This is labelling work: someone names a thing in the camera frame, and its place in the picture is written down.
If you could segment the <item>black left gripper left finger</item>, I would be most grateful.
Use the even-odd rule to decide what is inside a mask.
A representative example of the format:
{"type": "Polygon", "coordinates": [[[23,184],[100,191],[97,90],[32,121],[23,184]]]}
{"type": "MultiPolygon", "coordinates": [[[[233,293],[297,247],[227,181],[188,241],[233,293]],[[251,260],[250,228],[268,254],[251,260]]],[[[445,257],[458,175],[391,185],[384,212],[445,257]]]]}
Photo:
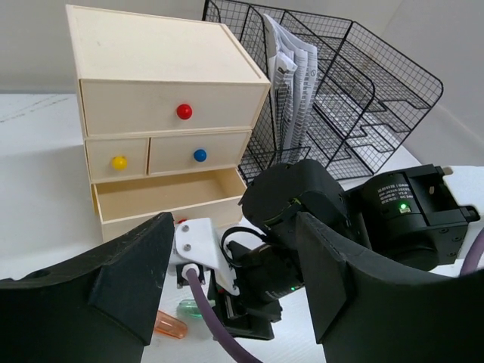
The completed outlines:
{"type": "Polygon", "coordinates": [[[20,280],[1,282],[3,362],[139,362],[174,237],[171,213],[20,280]]]}

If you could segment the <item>white instruction booklet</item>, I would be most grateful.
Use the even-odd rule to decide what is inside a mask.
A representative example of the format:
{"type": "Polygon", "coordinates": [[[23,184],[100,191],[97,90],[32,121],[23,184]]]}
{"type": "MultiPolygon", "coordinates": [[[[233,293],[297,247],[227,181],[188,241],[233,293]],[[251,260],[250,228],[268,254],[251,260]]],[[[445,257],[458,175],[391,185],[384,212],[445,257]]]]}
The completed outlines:
{"type": "Polygon", "coordinates": [[[265,45],[278,144],[295,151],[309,127],[318,75],[318,49],[264,14],[265,45]]]}

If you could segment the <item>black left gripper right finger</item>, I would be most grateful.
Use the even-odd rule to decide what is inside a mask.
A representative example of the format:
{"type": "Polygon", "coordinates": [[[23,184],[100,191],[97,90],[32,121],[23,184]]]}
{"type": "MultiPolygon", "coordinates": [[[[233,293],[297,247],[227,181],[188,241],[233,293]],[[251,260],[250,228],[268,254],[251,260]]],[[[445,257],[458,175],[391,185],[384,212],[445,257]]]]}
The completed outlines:
{"type": "Polygon", "coordinates": [[[450,278],[399,264],[296,216],[315,339],[328,362],[481,362],[483,273],[450,278]]]}

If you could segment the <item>green highlighter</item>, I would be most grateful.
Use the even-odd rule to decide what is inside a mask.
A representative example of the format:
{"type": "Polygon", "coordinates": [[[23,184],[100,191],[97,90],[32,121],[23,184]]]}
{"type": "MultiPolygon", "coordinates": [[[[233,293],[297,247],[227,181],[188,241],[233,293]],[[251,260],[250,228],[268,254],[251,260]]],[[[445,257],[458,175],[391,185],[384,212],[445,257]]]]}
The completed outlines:
{"type": "Polygon", "coordinates": [[[177,306],[177,313],[189,318],[203,318],[200,308],[194,299],[183,299],[177,306]]]}

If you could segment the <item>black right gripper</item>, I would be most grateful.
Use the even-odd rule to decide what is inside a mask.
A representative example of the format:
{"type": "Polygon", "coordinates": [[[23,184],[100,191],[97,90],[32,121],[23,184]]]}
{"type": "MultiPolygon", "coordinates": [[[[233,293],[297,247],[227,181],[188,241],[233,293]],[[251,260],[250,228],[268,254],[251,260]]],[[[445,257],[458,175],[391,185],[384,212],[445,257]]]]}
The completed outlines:
{"type": "Polygon", "coordinates": [[[233,337],[273,340],[271,323],[281,320],[280,299],[303,286],[298,253],[269,244],[250,250],[233,240],[228,250],[239,294],[218,297],[213,311],[233,337]]]}

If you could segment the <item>cream wooden drawer cabinet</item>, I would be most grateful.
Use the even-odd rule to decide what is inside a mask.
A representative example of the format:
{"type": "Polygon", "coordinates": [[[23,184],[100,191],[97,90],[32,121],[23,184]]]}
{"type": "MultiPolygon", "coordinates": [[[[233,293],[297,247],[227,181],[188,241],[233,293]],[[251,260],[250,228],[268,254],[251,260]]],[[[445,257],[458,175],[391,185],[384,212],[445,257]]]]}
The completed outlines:
{"type": "Polygon", "coordinates": [[[238,165],[270,82],[222,23],[66,7],[104,241],[161,212],[241,220],[238,165]]]}

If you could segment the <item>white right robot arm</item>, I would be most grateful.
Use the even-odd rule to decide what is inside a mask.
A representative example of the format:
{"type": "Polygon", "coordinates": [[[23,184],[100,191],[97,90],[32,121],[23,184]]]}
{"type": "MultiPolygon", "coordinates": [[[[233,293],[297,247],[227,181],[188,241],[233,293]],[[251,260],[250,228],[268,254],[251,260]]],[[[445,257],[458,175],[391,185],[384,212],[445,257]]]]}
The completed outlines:
{"type": "Polygon", "coordinates": [[[309,213],[338,234],[403,265],[430,271],[470,250],[483,226],[483,169],[423,165],[376,175],[344,190],[316,160],[279,163],[247,184],[240,199],[249,249],[229,228],[221,250],[240,293],[209,285],[214,312],[234,337],[271,340],[280,299],[305,286],[296,215],[309,213]]]}

